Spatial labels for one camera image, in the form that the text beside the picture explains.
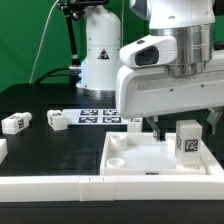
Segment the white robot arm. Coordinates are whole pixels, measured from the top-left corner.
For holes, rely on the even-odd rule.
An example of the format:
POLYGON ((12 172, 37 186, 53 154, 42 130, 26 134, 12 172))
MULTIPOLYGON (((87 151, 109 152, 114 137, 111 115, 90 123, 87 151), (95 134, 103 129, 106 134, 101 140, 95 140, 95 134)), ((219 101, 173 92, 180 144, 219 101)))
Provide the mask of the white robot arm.
POLYGON ((116 109, 125 119, 208 109, 224 113, 224 43, 214 40, 221 0, 130 0, 150 34, 121 48, 116 109))

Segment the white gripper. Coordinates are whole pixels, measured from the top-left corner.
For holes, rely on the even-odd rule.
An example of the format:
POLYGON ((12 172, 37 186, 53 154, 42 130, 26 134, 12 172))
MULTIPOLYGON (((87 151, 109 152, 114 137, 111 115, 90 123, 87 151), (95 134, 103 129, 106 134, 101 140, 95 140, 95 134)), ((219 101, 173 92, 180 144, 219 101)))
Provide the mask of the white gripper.
POLYGON ((180 78, 168 74, 168 64, 176 57, 172 36, 148 35, 120 50, 116 108, 125 119, 149 116, 146 121, 156 141, 164 141, 165 133, 155 115, 210 108, 207 122, 215 134, 224 113, 224 50, 212 53, 203 72, 180 78))

